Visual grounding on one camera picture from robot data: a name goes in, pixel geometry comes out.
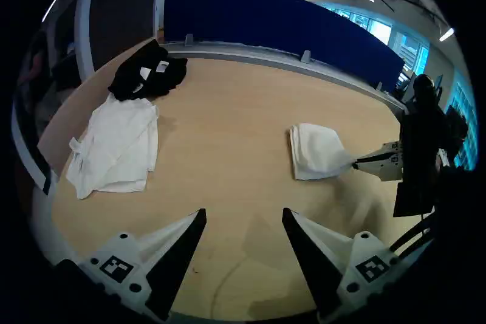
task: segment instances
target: wooden table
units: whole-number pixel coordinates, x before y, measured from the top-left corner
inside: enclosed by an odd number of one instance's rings
[[[386,244],[418,221],[392,218],[396,182],[355,170],[293,178],[292,124],[333,128],[357,156],[397,140],[398,121],[373,98],[280,69],[190,59],[183,83],[155,104],[159,155],[145,191],[79,201],[66,165],[52,217],[86,257],[119,231],[144,235],[205,207],[208,222],[174,311],[254,320],[313,309],[281,223],[284,207],[349,236],[368,230]]]

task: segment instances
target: blue partition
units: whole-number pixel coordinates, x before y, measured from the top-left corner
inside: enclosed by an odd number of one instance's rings
[[[166,41],[223,41],[311,57],[392,91],[403,60],[348,19],[304,0],[165,0]]]

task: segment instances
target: white towel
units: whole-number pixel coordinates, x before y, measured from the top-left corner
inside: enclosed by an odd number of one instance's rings
[[[290,129],[295,179],[309,180],[338,176],[356,161],[343,147],[338,134],[313,124],[297,124]]]
[[[73,138],[69,143],[74,155],[66,177],[78,199],[93,190],[145,188],[157,159],[157,118],[157,107],[147,99],[120,102],[112,94],[93,111],[83,141]]]

